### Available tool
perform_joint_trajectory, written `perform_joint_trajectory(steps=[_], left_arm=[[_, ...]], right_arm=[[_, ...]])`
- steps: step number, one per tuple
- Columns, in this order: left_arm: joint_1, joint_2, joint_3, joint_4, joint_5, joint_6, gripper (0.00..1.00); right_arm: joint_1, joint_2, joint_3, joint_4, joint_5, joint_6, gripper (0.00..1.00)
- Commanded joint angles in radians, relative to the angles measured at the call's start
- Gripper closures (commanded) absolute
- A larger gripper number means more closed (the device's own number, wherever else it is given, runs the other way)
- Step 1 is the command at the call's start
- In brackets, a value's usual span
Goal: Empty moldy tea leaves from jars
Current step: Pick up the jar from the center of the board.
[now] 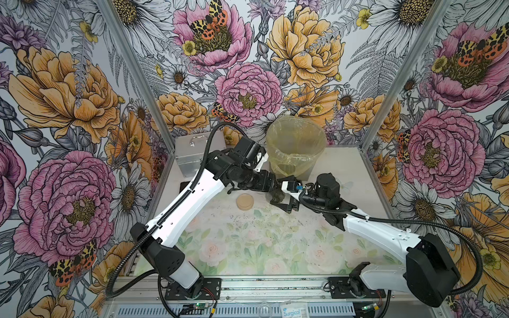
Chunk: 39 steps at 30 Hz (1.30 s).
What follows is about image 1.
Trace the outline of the beige lid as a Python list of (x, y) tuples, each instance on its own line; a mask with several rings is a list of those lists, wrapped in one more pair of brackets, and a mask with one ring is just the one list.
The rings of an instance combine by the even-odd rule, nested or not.
[(249, 194), (241, 194), (236, 199), (237, 208), (241, 211), (248, 211), (254, 206), (254, 197)]

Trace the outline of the foil tea jar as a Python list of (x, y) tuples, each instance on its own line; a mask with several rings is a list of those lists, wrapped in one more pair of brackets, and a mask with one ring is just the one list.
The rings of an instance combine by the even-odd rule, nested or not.
[(270, 204), (280, 204), (284, 201), (286, 194), (282, 191), (281, 187), (276, 187), (269, 192)]

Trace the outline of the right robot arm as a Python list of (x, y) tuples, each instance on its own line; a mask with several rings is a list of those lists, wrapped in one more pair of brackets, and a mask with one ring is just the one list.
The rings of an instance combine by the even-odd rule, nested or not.
[(358, 265), (350, 274), (354, 292), (406, 292), (427, 306), (440, 307), (459, 282), (460, 273), (438, 236), (398, 229), (388, 219), (376, 221), (341, 197), (332, 174), (319, 175), (314, 184), (302, 184), (294, 176), (282, 178), (276, 189), (278, 194), (290, 196), (286, 209), (304, 206), (323, 215), (331, 226), (374, 243), (400, 261), (399, 266)]

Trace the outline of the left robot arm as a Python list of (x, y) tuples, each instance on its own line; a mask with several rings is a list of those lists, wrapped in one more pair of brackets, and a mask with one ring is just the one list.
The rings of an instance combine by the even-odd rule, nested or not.
[(205, 151), (199, 171), (176, 199), (147, 224), (136, 223), (130, 230), (157, 274), (175, 281), (190, 295), (201, 290), (202, 275), (177, 248), (178, 239), (226, 186), (263, 193), (273, 190), (276, 177), (262, 167), (268, 159), (265, 149), (246, 137), (231, 150)]

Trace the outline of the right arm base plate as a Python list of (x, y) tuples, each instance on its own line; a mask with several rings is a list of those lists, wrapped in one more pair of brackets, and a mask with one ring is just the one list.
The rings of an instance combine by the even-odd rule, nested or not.
[(369, 290), (358, 279), (348, 276), (332, 276), (327, 279), (323, 291), (329, 293), (333, 299), (383, 299), (384, 290)]

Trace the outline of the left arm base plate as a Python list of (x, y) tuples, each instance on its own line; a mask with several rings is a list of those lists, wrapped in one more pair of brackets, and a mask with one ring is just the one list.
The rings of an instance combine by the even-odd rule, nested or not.
[(221, 295), (221, 278), (199, 278), (189, 289), (176, 282), (171, 282), (164, 294), (166, 301), (211, 300), (216, 301)]

